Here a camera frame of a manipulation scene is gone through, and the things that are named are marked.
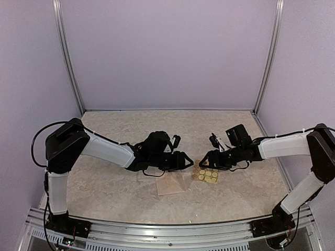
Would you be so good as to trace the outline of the brown round sticker sheet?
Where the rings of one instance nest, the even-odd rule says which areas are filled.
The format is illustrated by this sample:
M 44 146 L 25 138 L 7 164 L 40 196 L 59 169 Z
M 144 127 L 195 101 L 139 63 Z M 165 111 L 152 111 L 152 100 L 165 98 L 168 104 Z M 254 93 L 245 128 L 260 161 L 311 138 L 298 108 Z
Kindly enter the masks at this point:
M 207 182 L 210 184 L 217 184 L 219 177 L 219 170 L 212 168 L 204 168 L 199 165 L 200 160 L 194 162 L 192 168 L 191 180 Z

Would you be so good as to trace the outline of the pink envelope with flap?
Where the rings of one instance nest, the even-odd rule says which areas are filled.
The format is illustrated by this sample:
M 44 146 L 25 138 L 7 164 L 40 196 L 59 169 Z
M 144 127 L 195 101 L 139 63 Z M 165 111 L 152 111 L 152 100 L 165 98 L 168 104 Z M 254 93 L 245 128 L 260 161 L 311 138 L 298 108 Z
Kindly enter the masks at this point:
M 173 195 L 186 191 L 181 173 L 167 173 L 155 179 L 158 196 Z

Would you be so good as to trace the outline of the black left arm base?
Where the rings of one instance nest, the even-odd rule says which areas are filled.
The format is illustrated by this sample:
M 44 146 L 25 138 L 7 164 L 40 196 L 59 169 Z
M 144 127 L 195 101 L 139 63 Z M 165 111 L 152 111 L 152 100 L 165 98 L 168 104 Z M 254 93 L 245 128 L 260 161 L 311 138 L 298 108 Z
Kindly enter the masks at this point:
M 73 237 L 88 238 L 91 222 L 69 217 L 69 213 L 55 215 L 50 213 L 46 222 L 46 229 Z

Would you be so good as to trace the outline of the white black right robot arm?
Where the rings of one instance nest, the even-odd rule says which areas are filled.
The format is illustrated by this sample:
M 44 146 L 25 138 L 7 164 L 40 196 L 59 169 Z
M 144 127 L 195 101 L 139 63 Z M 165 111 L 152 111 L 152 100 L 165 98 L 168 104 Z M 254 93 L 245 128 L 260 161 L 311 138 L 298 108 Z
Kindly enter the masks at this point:
M 283 166 L 290 156 L 308 156 L 309 173 L 293 187 L 273 209 L 273 214 L 291 215 L 319 191 L 334 180 L 334 129 L 323 123 L 308 129 L 275 136 L 252 139 L 243 124 L 226 131 L 230 145 L 224 145 L 215 134 L 210 142 L 215 147 L 199 162 L 201 168 L 234 172 L 237 164 L 275 159 Z

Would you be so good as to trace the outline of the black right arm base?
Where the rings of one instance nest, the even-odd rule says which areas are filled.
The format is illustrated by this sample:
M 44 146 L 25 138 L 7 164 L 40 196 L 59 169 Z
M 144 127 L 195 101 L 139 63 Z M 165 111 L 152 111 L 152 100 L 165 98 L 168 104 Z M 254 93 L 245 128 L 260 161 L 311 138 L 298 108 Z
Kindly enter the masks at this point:
M 287 214 L 279 203 L 272 210 L 271 217 L 251 221 L 250 226 L 255 238 L 294 229 L 296 224 L 292 213 Z

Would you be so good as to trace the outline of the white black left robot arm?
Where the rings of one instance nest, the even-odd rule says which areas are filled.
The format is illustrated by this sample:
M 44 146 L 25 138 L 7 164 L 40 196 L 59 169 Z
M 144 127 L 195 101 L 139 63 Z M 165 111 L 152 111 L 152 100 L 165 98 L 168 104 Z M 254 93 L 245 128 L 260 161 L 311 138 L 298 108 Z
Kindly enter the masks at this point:
M 59 128 L 45 140 L 50 212 L 56 216 L 67 214 L 68 175 L 81 157 L 109 162 L 131 172 L 145 173 L 149 167 L 156 167 L 163 173 L 174 172 L 194 164 L 185 152 L 177 150 L 180 140 L 178 135 L 154 131 L 132 145 L 102 136 L 78 118 L 59 122 Z

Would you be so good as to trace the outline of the aluminium front rail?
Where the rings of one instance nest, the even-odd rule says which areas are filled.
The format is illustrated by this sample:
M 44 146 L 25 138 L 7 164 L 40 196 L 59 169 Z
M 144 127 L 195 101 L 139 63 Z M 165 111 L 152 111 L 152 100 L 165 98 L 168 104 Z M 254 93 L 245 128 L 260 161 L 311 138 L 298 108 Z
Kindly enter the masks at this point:
M 264 215 L 242 220 L 215 223 L 141 224 L 115 222 L 70 215 L 91 222 L 87 238 L 75 237 L 74 246 L 62 241 L 69 235 L 47 230 L 51 243 L 69 250 L 251 250 L 252 242 L 264 242 L 285 232 L 253 237 L 251 222 L 270 217 Z M 308 206 L 300 210 L 298 233 L 284 250 L 326 250 L 314 216 Z M 43 209 L 31 208 L 14 250 L 33 250 L 33 241 L 45 243 Z

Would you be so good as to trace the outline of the aluminium frame post right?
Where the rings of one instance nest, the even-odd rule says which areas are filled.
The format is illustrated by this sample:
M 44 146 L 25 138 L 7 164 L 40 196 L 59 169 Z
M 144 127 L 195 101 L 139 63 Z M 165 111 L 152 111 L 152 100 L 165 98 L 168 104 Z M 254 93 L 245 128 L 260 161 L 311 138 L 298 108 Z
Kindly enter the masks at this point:
M 267 84 L 269 82 L 269 78 L 271 75 L 271 69 L 272 69 L 274 58 L 275 58 L 277 42 L 278 42 L 278 38 L 280 35 L 280 30 L 281 30 L 281 23 L 282 23 L 282 18 L 283 18 L 283 11 L 284 11 L 284 2 L 285 2 L 284 0 L 276 1 L 276 10 L 275 10 L 274 23 L 273 23 L 272 33 L 271 33 L 270 46 L 269 46 L 269 50 L 267 53 L 264 72 L 262 75 L 261 86 L 258 91 L 258 95 L 257 95 L 256 102 L 255 102 L 254 109 L 253 109 L 253 112 L 256 116 L 260 112 L 262 101 L 265 96 Z

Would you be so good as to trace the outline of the aluminium frame post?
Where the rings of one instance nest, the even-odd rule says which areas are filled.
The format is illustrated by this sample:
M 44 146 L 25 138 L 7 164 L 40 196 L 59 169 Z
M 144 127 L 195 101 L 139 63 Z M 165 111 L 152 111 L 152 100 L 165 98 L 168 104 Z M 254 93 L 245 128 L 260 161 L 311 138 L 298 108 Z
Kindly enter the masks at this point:
M 282 23 L 282 18 L 283 18 L 283 11 L 284 11 L 284 2 L 285 2 L 284 0 L 276 1 L 276 10 L 275 10 L 274 23 L 273 23 L 272 33 L 271 33 L 270 46 L 269 46 L 269 50 L 267 53 L 264 72 L 262 75 L 261 86 L 258 91 L 258 95 L 257 95 L 256 102 L 255 102 L 254 109 L 253 109 L 253 112 L 256 116 L 260 112 L 262 101 L 265 96 L 267 84 L 269 82 L 269 78 L 271 75 L 271 69 L 272 69 L 274 58 L 275 58 L 277 42 L 278 42 L 278 38 L 280 35 L 280 30 L 281 30 L 281 23 Z
M 83 115 L 85 113 L 85 107 L 84 102 L 82 99 L 82 95 L 80 93 L 79 86 L 76 81 L 73 64 L 70 56 L 70 51 L 66 39 L 66 31 L 65 31 L 65 25 L 63 21 L 63 15 L 62 15 L 62 7 L 61 7 L 61 1 L 60 0 L 53 0 L 52 1 L 52 7 L 55 17 L 55 24 L 57 28 L 57 33 L 60 40 L 60 47 L 64 59 L 65 69 L 69 77 L 70 86 L 74 95 L 75 103 L 77 105 L 77 108 L 79 110 L 80 115 Z

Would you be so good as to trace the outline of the aluminium frame post left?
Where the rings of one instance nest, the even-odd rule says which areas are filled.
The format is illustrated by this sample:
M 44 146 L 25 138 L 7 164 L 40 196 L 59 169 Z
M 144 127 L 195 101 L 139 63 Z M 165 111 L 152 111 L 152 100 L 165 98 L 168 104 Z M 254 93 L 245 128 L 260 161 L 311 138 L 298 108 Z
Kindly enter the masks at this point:
M 65 31 L 65 25 L 63 21 L 63 15 L 62 15 L 62 7 L 61 7 L 61 1 L 60 0 L 53 0 L 52 1 L 52 7 L 55 17 L 55 24 L 57 28 L 57 33 L 60 40 L 60 47 L 64 59 L 65 69 L 69 77 L 70 86 L 74 95 L 75 103 L 77 105 L 77 108 L 79 110 L 80 115 L 83 115 L 85 113 L 85 107 L 84 102 L 82 99 L 82 95 L 80 93 L 79 86 L 76 81 L 73 64 L 70 56 L 70 51 L 66 39 L 66 31 Z

